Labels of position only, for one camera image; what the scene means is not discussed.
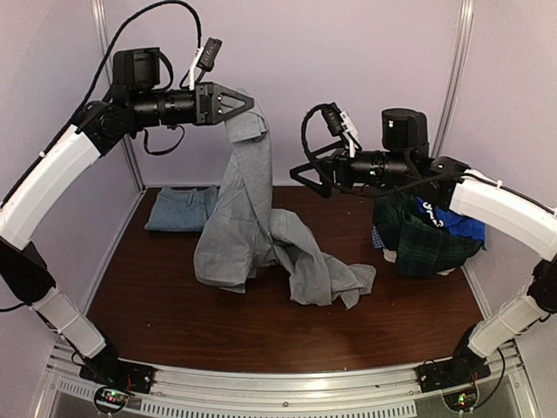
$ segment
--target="brown wooden surface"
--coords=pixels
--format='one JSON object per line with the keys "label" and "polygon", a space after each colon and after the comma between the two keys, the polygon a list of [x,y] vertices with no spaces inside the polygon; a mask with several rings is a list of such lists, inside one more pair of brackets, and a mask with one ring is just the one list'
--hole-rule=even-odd
{"label": "brown wooden surface", "polygon": [[199,284],[193,233],[148,233],[149,190],[98,289],[89,316],[123,357],[230,372],[309,372],[424,361],[451,354],[480,310],[461,271],[408,279],[371,243],[372,206],[278,187],[274,207],[298,213],[321,249],[377,267],[372,293],[346,310],[289,301],[282,267],[259,272],[246,294]]}

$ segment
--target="green plaid cloth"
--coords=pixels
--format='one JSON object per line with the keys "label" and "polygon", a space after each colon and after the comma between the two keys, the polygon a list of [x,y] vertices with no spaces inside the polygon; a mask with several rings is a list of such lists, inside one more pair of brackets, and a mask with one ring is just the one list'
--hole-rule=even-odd
{"label": "green plaid cloth", "polygon": [[432,276],[460,267],[475,255],[483,242],[455,237],[424,223],[407,194],[375,200],[373,224],[385,247],[397,252],[397,273],[404,276]]}

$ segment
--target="blue cloth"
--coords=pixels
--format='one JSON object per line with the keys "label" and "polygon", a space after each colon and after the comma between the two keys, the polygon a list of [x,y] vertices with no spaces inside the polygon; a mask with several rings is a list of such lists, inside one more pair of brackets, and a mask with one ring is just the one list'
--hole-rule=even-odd
{"label": "blue cloth", "polygon": [[418,210],[428,215],[430,223],[434,226],[446,228],[455,237],[486,242],[486,225],[484,223],[466,216],[460,216],[453,211],[443,211],[438,207],[432,207],[421,198],[415,198],[415,200]]}
{"label": "blue cloth", "polygon": [[373,226],[373,230],[372,230],[372,243],[373,243],[373,248],[375,249],[386,248],[385,244],[383,243],[383,240],[381,239],[381,236],[379,235],[379,231],[375,226]]}
{"label": "blue cloth", "polygon": [[147,231],[199,233],[217,204],[218,188],[174,190],[163,187],[151,210]]}

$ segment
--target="white enclosure panel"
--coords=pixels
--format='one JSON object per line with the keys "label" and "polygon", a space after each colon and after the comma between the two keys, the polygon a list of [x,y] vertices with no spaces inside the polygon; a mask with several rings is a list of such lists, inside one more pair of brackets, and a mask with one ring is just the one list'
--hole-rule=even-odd
{"label": "white enclosure panel", "polygon": [[[106,2],[110,33],[148,0]],[[460,0],[191,0],[204,39],[223,46],[206,80],[246,88],[261,104],[273,137],[275,184],[290,184],[288,171],[305,162],[300,125],[321,102],[336,101],[351,113],[365,148],[380,148],[380,112],[410,107],[429,117],[434,138],[451,68]],[[117,50],[160,46],[178,81],[195,48],[187,10],[163,6],[129,26]],[[176,140],[175,131],[153,130],[152,147]],[[324,123],[312,126],[312,146],[332,141]],[[136,140],[146,184],[218,182],[230,146],[222,126],[188,128],[171,155],[150,157]]]}
{"label": "white enclosure panel", "polygon": [[[557,3],[477,2],[472,45],[443,154],[557,206]],[[539,258],[488,231],[471,266],[495,312],[530,280]],[[557,324],[535,325],[519,341],[543,416],[557,410]]]}
{"label": "white enclosure panel", "polygon": [[[0,44],[4,195],[81,101],[100,51],[87,1],[3,2]],[[136,196],[117,146],[70,187],[38,227],[34,240],[39,251],[78,306],[91,293],[101,261]],[[15,303],[0,280],[0,307]],[[53,338],[27,309],[0,314],[0,335],[0,417],[29,416]]]}

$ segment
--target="black cable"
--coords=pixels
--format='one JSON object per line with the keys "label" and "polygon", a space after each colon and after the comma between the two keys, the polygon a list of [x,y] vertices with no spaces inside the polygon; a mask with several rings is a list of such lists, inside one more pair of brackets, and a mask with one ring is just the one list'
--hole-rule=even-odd
{"label": "black cable", "polygon": [[188,74],[190,74],[190,70],[186,71],[185,74],[184,74],[184,76],[183,76],[182,79],[180,80],[180,84],[178,85],[178,87],[179,87],[181,90],[186,90],[186,89],[188,89],[188,86],[187,86],[187,85],[184,85],[184,81],[188,78]]}
{"label": "black cable", "polygon": [[362,151],[362,150],[363,150],[362,145],[360,145],[360,143],[358,142],[358,140],[357,140],[350,132],[347,132],[346,135],[348,135],[348,138],[350,138],[350,139],[352,140],[352,142],[354,143],[354,145],[356,145],[356,149],[357,149],[358,151]]}
{"label": "black cable", "polygon": [[160,157],[161,155],[166,155],[166,154],[170,154],[171,152],[173,152],[176,148],[178,148],[178,146],[182,142],[182,139],[184,139],[184,136],[185,136],[185,128],[182,125],[176,125],[176,126],[173,126],[170,129],[174,130],[176,128],[179,128],[179,129],[182,130],[182,136],[180,137],[180,139],[178,140],[178,142],[176,144],[174,144],[170,148],[167,148],[167,149],[162,150],[162,151],[151,151],[149,149],[149,132],[146,129],[143,129],[143,131],[144,131],[143,149],[145,150],[145,152],[147,152],[149,155],[154,155],[156,157]]}
{"label": "black cable", "polygon": [[473,407],[474,411],[476,409],[483,407],[491,398],[493,398],[493,395],[495,394],[495,392],[497,392],[497,389],[499,389],[499,386],[501,385],[501,383],[503,382],[503,378],[505,377],[505,369],[507,368],[507,364],[505,362],[505,356],[503,355],[503,352],[501,351],[500,348],[497,348],[497,351],[499,352],[499,356],[501,357],[501,361],[503,362],[503,368],[501,369],[501,376],[499,376],[499,379],[497,380],[497,384],[495,385],[495,388],[493,388],[493,390],[491,391],[491,394],[489,394],[486,397],[486,399],[484,399],[480,404]]}
{"label": "black cable", "polygon": [[321,181],[326,182],[331,187],[334,187],[335,189],[338,189],[342,192],[345,192],[345,193],[348,193],[348,194],[353,194],[353,195],[359,196],[359,197],[368,198],[368,197],[370,197],[370,195],[364,195],[361,192],[360,193],[354,192],[352,189],[350,189],[348,187],[344,187],[343,185],[339,185],[339,184],[335,183],[334,181],[332,181],[329,178],[329,176],[327,174],[325,174],[325,172],[323,170],[321,170],[321,167],[319,167],[317,159],[313,156],[313,154],[312,154],[312,152],[309,148],[309,145],[307,144],[306,133],[307,133],[307,125],[308,125],[309,121],[312,119],[312,117],[313,117],[313,115],[315,115],[315,113],[317,113],[318,111],[322,111],[324,109],[328,109],[329,107],[331,107],[331,106],[329,104],[326,104],[326,103],[317,104],[316,106],[313,106],[306,113],[306,115],[304,116],[304,120],[302,120],[302,128],[301,128],[301,140],[302,140],[302,148],[304,149],[304,154],[307,157],[307,160],[312,165],[312,167],[317,172],[317,174],[320,176]]}
{"label": "black cable", "polygon": [[[77,364],[77,363],[74,361],[74,357],[73,357],[74,354],[77,354],[77,356],[81,359],[81,361],[82,361],[84,364]],[[71,362],[72,362],[73,364],[75,364],[76,366],[80,366],[80,367],[86,366],[86,367],[89,369],[89,371],[90,371],[91,373],[93,373],[93,374],[95,375],[95,377],[97,377],[97,379],[99,379],[103,384],[105,384],[105,385],[111,385],[111,384],[112,384],[112,383],[109,382],[109,380],[107,380],[107,379],[105,379],[103,376],[101,376],[100,373],[99,373],[97,370],[95,370],[94,367],[91,366],[90,362],[87,361],[87,359],[85,359],[85,357],[84,357],[81,353],[79,353],[79,351],[76,350],[76,352],[75,352],[74,354],[71,356]]]}
{"label": "black cable", "polygon": [[[195,84],[198,84],[203,77],[205,76],[206,71],[205,70],[201,70],[201,72],[199,73],[198,77],[195,79]],[[178,85],[180,87],[181,90],[187,90],[189,89],[189,86],[185,85],[184,82],[185,80],[188,78],[188,75],[190,74],[190,70],[186,71],[184,76],[182,77],[182,79],[180,80],[180,84]]]}
{"label": "black cable", "polygon": [[[492,185],[493,187],[497,187],[497,186],[498,186],[497,183],[495,183],[494,181],[483,179],[482,177],[476,176],[475,174],[473,174],[473,173],[471,173],[471,172],[465,172],[464,174],[461,174],[460,176],[461,176],[461,177],[471,177],[471,178],[473,178],[473,179],[478,180],[480,183],[484,183],[484,184],[486,184],[486,185]],[[527,195],[525,195],[525,194],[522,194],[522,193],[520,193],[520,192],[517,192],[517,191],[515,191],[515,190],[513,190],[513,189],[511,189],[510,187],[507,187],[507,186],[505,186],[505,185],[502,185],[502,186],[500,187],[500,189],[501,189],[501,190],[504,190],[505,192],[510,192],[510,193],[514,194],[515,196],[518,196],[519,198],[523,198],[524,200],[527,200],[528,202],[530,202],[530,203],[532,203],[532,204],[534,204],[534,205],[540,207],[541,209],[543,209],[543,210],[546,211],[546,212],[551,213],[552,215],[554,214],[554,209],[551,209],[551,208],[545,206],[544,204],[540,203],[540,202],[537,201],[536,199],[532,199],[532,198],[530,198],[529,196],[527,196]]]}
{"label": "black cable", "polygon": [[[108,48],[106,49],[106,52],[103,56],[103,59],[101,60],[97,71],[95,72],[95,75],[93,76],[93,81],[91,82],[91,86],[89,87],[89,90],[85,93],[84,99],[81,101],[81,103],[77,106],[76,110],[72,113],[72,115],[70,116],[70,118],[68,119],[68,121],[64,124],[64,126],[62,127],[62,129],[60,129],[60,131],[56,134],[56,136],[49,142],[49,144],[46,146],[46,148],[44,148],[43,152],[41,155],[46,155],[51,149],[52,147],[56,144],[56,142],[58,142],[58,140],[62,137],[62,135],[64,135],[64,133],[68,130],[68,128],[71,125],[71,121],[78,115],[78,113],[84,108],[85,105],[87,105],[87,102],[89,101],[89,99],[91,98],[91,94],[93,94],[93,91],[95,90],[95,87],[97,86],[97,82],[101,76],[101,73],[103,72],[103,68],[104,65],[106,64],[106,61],[108,61],[108,59],[111,56],[112,50],[114,49],[114,45],[116,44],[116,41],[118,40],[118,38],[120,37],[120,35],[122,34],[122,32],[124,31],[125,27],[130,24],[131,22],[133,22],[135,19],[137,19],[138,17],[140,17],[141,15],[143,15],[144,13],[146,13],[149,10],[153,10],[156,9],[159,6],[163,6],[166,4],[177,4],[180,6],[185,7],[192,15],[193,15],[193,19],[195,20],[195,24],[196,24],[196,28],[197,28],[197,32],[198,32],[198,49],[201,48],[201,20],[199,19],[199,15],[198,13],[195,11],[195,9],[193,9],[188,3],[183,2],[181,0],[163,0],[161,2],[157,2],[157,3],[153,3],[150,4],[147,7],[144,7],[143,9],[141,9],[140,11],[134,13],[133,15],[131,15],[130,17],[128,17],[118,28],[118,30],[116,31],[116,34],[114,35],[114,37],[112,38],[111,42],[108,45]],[[37,165],[41,162],[43,158],[39,157],[37,158],[25,171],[25,173],[23,174],[22,177],[20,177],[17,182],[11,187],[10,191],[4,196],[2,202],[0,202],[0,208],[3,207],[3,205],[10,200],[10,198],[13,196],[13,194],[16,192],[16,190],[19,188],[19,186],[25,181],[25,179],[29,176],[29,174],[35,169],[35,167],[37,167]]]}
{"label": "black cable", "polygon": [[125,406],[128,404],[128,401],[126,400],[126,403],[124,405],[120,405],[118,408],[107,408],[105,405],[101,405],[98,403],[98,401],[101,401],[101,394],[103,393],[103,391],[105,390],[110,390],[110,391],[118,391],[121,392],[123,394],[126,394],[128,396],[131,396],[131,394],[129,392],[126,392],[124,390],[119,390],[118,388],[114,388],[113,386],[102,386],[99,389],[97,389],[97,391],[95,392],[95,394],[93,395],[93,404],[95,405],[95,408],[97,408],[97,410],[103,414],[117,414],[118,412],[120,412],[122,409],[125,408]]}
{"label": "black cable", "polygon": [[206,71],[205,70],[201,70],[201,72],[199,73],[198,77],[195,79],[195,84],[199,83],[201,80],[203,80],[203,77],[205,76]]}
{"label": "black cable", "polygon": [[424,366],[427,363],[432,363],[433,365],[437,366],[437,361],[430,359],[430,360],[426,360],[423,363],[421,363],[421,366],[418,367],[418,374],[421,374],[421,371],[423,370]]}
{"label": "black cable", "polygon": [[25,306],[24,303],[19,303],[19,304],[13,306],[13,307],[3,307],[3,308],[0,308],[0,314],[5,314],[5,313],[8,313],[8,312],[13,312],[13,311],[19,309],[20,307],[24,307],[24,306]]}
{"label": "black cable", "polygon": [[73,364],[75,364],[76,366],[78,366],[78,367],[83,367],[83,366],[85,366],[85,363],[84,363],[84,362],[82,362],[81,364],[79,364],[79,363],[76,362],[76,359],[75,359],[76,355],[77,355],[77,351],[75,351],[75,352],[71,355],[71,362],[72,362]]}

